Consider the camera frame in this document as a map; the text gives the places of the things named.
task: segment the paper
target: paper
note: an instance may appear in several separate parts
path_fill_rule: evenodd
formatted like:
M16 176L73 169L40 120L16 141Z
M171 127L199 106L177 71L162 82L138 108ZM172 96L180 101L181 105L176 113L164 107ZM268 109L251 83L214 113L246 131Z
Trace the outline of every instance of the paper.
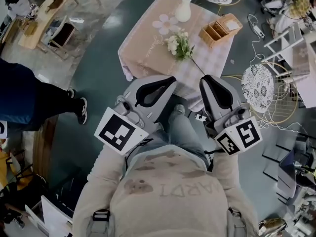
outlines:
M256 118L251 117L225 128L215 137L215 141L226 153L233 155L257 145L262 141L262 136Z
M6 139L8 135L8 124L6 121L0 121L0 139Z
M228 27L228 29L230 31L239 29L238 23L234 20L229 20L229 21L225 22L225 25Z
M139 128L126 116L122 116L111 108L107 108L96 129L94 136L120 155L144 140L149 134Z

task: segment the tiled floor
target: tiled floor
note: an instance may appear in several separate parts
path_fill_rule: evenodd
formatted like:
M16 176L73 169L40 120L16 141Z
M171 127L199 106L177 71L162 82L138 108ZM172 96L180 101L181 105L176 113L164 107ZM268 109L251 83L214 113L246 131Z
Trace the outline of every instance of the tiled floor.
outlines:
M83 20L83 23L74 22L80 32L75 32L65 47L76 57L79 56L78 58L69 57L64 61L50 52L44 54L38 49L23 48L18 45L21 33L15 38L13 43L7 43L1 58L8 62L23 64L32 69L35 76L40 80L67 89L86 47L102 28L106 18L121 1L100 0L102 7L99 7L96 0L78 0L79 6L76 6L77 4L73 0L68 0L58 12L57 20L65 15L70 19Z
M75 116L60 115L52 150L49 179L51 186L56 185L78 168L87 174L93 166L102 149L102 143L93 136L94 131L105 109L113 106L116 97L122 94L129 85L120 67L118 48L153 1L124 0L113 10L103 28L86 48L71 81L71 86L79 92L79 95L88 99L88 122L85 126L80 126ZM215 13L218 11L218 6L215 4L205 0L193 1ZM249 61L254 56L251 41L256 40L255 35L250 31L247 15L251 13L258 17L258 26L261 26L266 34L263 42L255 43L257 53L269 54L263 44L271 40L271 33L264 24L267 15L261 14L260 4L257 0L242 0L235 6L225 6L221 10L221 13L229 12L241 21L243 29L234 38L223 74L240 75L249 67ZM234 79L228 79L228 81L239 90L243 99L239 82ZM186 104L184 99L173 96L160 117L162 122L166 120L167 113L176 103ZM315 135L313 120L315 120L315 113L312 110L299 109L290 120L282 125L286 127L292 122L301 122L311 135ZM206 137L203 125L194 119L194 115L190 116L190 121L204 148L210 150L211 143ZM293 125L291 128L299 129L297 125ZM276 182L262 174L267 167L266 171L275 176L277 166L267 162L261 155L264 152L275 158L281 158L280 155L284 152L277 149L275 144L290 148L296 136L293 132L280 131L277 128L262 129L262 135L264 141L260 145L239 156L241 187L254 203L259 219L264 219L283 207L275 193Z

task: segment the sleeve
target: sleeve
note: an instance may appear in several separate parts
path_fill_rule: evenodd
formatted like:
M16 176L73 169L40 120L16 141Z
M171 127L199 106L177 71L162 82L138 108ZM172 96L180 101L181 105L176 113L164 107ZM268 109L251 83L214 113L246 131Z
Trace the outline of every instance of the sleeve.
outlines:
M8 10L8 15L12 20L16 18L16 14L12 10Z
M85 237L93 213L108 208L122 175L124 157L104 146L87 177L73 216L73 236Z
M257 212L240 187L238 155L228 156L216 153L212 173L221 183L229 207L239 211L242 218L248 221L256 232L259 232Z

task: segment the white vase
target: white vase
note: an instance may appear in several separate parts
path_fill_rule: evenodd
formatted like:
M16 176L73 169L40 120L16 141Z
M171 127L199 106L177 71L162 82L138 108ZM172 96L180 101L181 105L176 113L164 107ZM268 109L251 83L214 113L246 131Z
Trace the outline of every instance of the white vase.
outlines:
M182 3L176 8L175 17L180 22L187 22L191 18L190 2L192 0L182 0Z

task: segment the lace tablecloth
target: lace tablecloth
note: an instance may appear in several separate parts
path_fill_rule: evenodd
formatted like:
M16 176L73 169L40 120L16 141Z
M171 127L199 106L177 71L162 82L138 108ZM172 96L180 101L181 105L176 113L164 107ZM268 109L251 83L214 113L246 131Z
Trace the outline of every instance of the lace tablecloth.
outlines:
M172 35L175 26L184 28L189 33L189 45L195 46L192 55L195 62L205 74L220 77L233 37L209 49L198 34L219 16L191 3L190 20L177 22L174 11L180 3L181 0L155 0L120 46L118 56L128 81L159 74L176 77L174 93L187 99L189 109L197 112L204 107L199 90L203 73L191 60L176 61L163 40Z

